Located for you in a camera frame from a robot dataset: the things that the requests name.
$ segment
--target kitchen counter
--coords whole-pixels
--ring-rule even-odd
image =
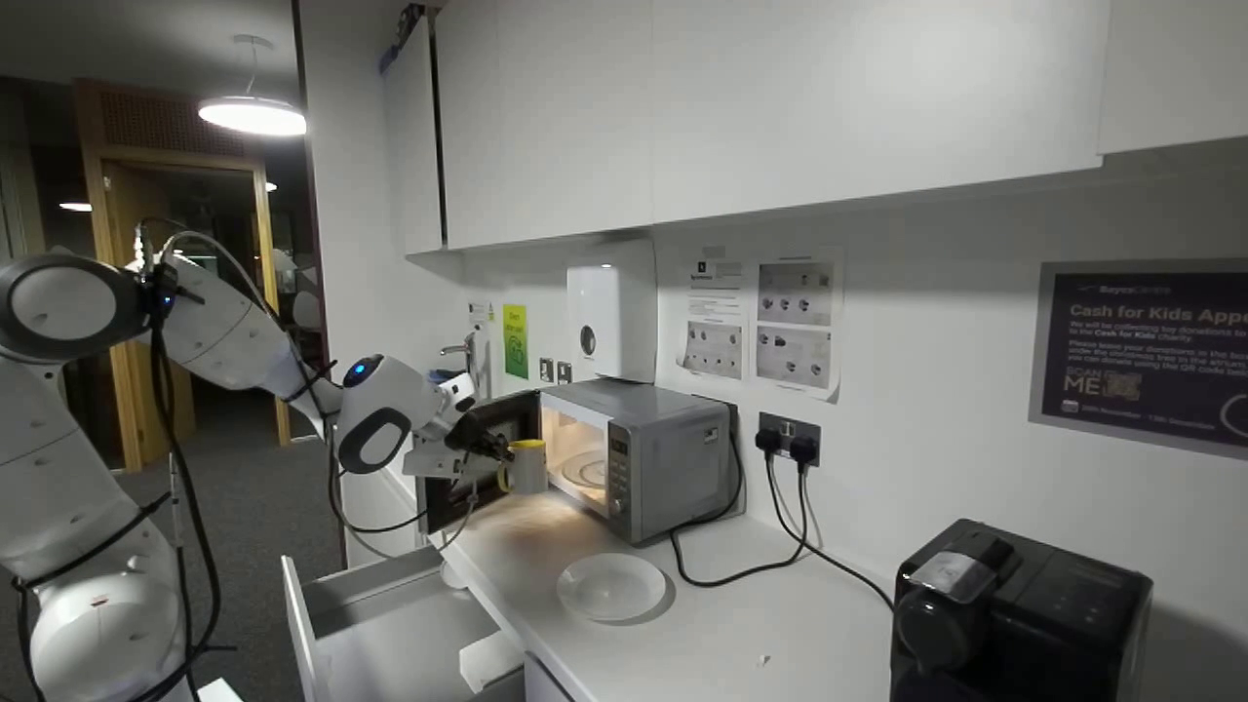
[[[640,624],[567,611],[557,572],[594,553],[659,565],[674,591],[670,609]],[[684,553],[693,578],[723,578],[783,559],[792,542],[737,514],[684,535]],[[692,591],[668,539],[637,549],[550,493],[477,511],[445,561],[577,702],[888,698],[888,611],[814,559],[724,591]]]

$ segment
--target informational poster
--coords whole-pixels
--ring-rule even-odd
[[[1248,450],[1248,266],[1048,275],[1043,415]]]
[[[684,286],[692,288],[692,315],[697,321],[741,323],[749,312],[746,262],[723,246],[697,250]]]
[[[505,303],[505,372],[529,380],[529,312],[524,303]]]
[[[810,258],[762,262],[758,271],[758,380],[833,401],[832,354],[839,266]]]

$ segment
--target white cabinet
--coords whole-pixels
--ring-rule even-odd
[[[451,246],[653,224],[653,6],[451,0],[438,21]]]
[[[306,702],[524,702],[524,672],[479,693],[459,678],[459,649],[499,631],[441,578],[438,549],[300,580],[280,559],[280,593]]]
[[[657,224],[1097,168],[1109,0],[657,0]]]
[[[1248,137],[1244,34],[1244,0],[1114,0],[1103,151]]]
[[[451,246],[1099,163],[1109,0],[451,0]]]
[[[390,160],[390,228],[401,253],[445,250],[430,21],[415,29],[386,69],[386,160]]]

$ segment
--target paper plate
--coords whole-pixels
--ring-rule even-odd
[[[670,605],[670,580],[642,559],[596,553],[557,572],[557,600],[596,624],[637,624]]]

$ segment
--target robotic arm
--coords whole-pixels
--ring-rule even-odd
[[[37,593],[33,675],[55,702],[120,702],[182,662],[177,553],[112,483],[40,367],[143,333],[226,390],[269,390],[337,441],[346,472],[386,467],[416,436],[425,477],[459,477],[458,399],[394,358],[350,364],[343,386],[307,372],[276,321],[177,246],[155,266],[111,271],[47,253],[0,271],[0,565]]]

